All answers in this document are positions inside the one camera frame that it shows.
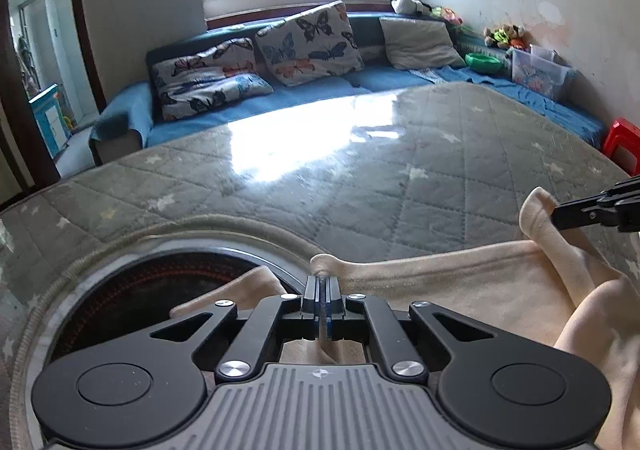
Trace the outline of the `clear plastic storage box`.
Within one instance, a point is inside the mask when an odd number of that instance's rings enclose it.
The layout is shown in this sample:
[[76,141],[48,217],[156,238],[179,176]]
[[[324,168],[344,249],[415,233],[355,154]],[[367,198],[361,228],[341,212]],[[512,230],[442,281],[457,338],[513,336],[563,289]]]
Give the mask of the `clear plastic storage box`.
[[577,70],[523,50],[511,49],[511,78],[515,84],[561,102],[566,99]]

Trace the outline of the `cream knit garment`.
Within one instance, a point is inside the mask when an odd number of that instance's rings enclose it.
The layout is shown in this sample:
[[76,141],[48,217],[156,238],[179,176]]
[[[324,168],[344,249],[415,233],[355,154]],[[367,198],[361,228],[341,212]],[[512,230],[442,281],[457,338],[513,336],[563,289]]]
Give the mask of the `cream knit garment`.
[[598,436],[605,449],[639,444],[639,238],[608,230],[556,231],[554,198],[526,197],[520,233],[473,248],[430,254],[386,248],[358,233],[298,241],[274,225],[208,215],[182,231],[242,232],[303,254],[314,274],[336,275],[346,292],[369,292],[393,306],[428,299],[471,318],[585,358],[605,375],[613,404]]

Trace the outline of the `red plastic stool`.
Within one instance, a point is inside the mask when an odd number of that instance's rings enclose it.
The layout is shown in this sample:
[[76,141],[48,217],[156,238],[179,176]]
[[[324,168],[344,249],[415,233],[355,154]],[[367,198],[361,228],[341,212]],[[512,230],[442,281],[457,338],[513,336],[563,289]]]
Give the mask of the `red plastic stool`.
[[620,149],[627,151],[634,158],[634,165],[628,173],[632,177],[638,176],[640,159],[639,127],[623,117],[616,118],[611,128],[608,129],[602,153],[606,157],[613,159],[615,152]]

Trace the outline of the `plain grey cushion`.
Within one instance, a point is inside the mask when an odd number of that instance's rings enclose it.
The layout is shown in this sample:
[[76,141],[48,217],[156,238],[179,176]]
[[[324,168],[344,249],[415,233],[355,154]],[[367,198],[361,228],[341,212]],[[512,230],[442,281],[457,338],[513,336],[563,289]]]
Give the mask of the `plain grey cushion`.
[[380,17],[387,60],[403,70],[431,67],[463,67],[443,22]]

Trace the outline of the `round black induction cooktop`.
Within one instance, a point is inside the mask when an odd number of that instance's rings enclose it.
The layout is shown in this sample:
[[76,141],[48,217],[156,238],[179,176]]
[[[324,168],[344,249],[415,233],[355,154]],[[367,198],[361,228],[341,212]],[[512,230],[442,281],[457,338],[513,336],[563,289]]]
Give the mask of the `round black induction cooktop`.
[[169,319],[169,311],[265,266],[285,291],[300,292],[307,271],[288,271],[249,251],[168,251],[131,262],[80,294],[58,328],[50,362]]

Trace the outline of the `dark wooden door frame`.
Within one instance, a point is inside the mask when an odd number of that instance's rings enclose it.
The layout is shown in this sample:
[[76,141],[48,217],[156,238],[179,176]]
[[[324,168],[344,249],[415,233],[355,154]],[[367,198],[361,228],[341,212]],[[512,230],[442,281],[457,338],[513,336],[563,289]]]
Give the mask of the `dark wooden door frame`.
[[[52,158],[29,100],[57,84],[70,139]],[[94,166],[92,126],[106,102],[81,0],[1,0],[1,200],[17,202]]]

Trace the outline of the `black white plush toy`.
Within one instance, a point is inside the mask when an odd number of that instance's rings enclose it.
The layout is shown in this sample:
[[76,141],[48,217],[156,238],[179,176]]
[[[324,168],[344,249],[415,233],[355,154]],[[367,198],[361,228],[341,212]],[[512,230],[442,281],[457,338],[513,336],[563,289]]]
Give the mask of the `black white plush toy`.
[[425,16],[432,13],[432,7],[422,0],[390,0],[393,11],[402,16]]

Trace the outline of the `green plastic bowl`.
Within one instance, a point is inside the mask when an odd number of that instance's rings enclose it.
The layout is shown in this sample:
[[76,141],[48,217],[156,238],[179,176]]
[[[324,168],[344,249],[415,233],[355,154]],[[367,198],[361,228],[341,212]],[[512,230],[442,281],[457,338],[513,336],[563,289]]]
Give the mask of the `green plastic bowl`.
[[503,70],[503,63],[493,56],[476,52],[464,56],[466,66],[482,75],[498,75]]

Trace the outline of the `flat butterfly print pillow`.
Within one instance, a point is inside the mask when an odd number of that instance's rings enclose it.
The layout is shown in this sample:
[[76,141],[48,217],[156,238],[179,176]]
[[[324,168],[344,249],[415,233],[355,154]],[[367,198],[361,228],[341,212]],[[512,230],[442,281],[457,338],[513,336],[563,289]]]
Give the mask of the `flat butterfly print pillow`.
[[203,52],[151,67],[163,121],[181,121],[273,92],[258,74],[253,41],[227,40]]

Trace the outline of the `blue corner sofa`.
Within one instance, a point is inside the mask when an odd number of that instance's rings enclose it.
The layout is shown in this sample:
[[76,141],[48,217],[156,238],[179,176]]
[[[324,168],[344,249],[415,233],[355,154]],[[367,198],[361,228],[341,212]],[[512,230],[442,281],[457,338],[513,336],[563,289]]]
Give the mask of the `blue corner sofa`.
[[[259,76],[265,79],[273,92],[256,95],[244,100],[227,103],[213,110],[165,123],[157,95],[154,65],[182,56],[204,52],[229,39],[255,38],[256,32],[276,20],[254,20],[240,27],[221,27],[192,36],[185,40],[167,43],[149,51],[145,57],[148,78],[135,82],[117,93],[104,112],[94,123],[88,144],[96,165],[103,165],[145,147],[154,147],[181,137],[194,135],[208,128],[232,123],[240,119],[282,110],[306,103],[360,95],[373,92],[422,86],[430,82],[423,76],[393,68],[384,51],[384,37],[378,19],[381,12],[349,13],[350,24],[355,32],[356,45],[364,60],[363,70],[342,77],[324,77],[309,84],[286,87],[273,78],[266,69],[262,54],[254,46]],[[506,74],[487,76],[477,74],[469,67],[434,68],[437,76],[446,81],[467,81],[486,84],[503,95],[513,98],[549,121],[575,133],[592,147],[600,150],[606,128],[586,110],[570,104],[545,98],[506,78]]]

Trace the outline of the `colourful plush toys pile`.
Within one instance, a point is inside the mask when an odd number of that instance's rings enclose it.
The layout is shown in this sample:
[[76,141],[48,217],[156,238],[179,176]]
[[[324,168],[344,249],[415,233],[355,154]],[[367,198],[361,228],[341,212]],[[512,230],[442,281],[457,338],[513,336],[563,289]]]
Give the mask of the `colourful plush toys pile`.
[[522,26],[506,24],[496,28],[485,27],[483,30],[485,46],[500,50],[510,48],[525,50],[527,46],[526,30]]

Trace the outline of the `upright butterfly print pillow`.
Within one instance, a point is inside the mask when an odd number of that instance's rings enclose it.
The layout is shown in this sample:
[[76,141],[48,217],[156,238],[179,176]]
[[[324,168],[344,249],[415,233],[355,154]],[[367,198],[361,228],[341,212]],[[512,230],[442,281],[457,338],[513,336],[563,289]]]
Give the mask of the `upright butterfly print pillow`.
[[262,28],[255,42],[271,75],[288,87],[364,67],[342,0]]

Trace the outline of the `light blue small cabinet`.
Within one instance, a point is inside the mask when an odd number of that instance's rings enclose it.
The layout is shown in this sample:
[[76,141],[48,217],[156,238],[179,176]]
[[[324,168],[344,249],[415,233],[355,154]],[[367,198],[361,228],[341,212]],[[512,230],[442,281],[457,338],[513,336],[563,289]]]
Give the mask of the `light blue small cabinet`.
[[52,158],[64,150],[70,139],[70,130],[65,124],[61,110],[61,98],[60,87],[57,84],[51,84],[29,100],[37,126]]

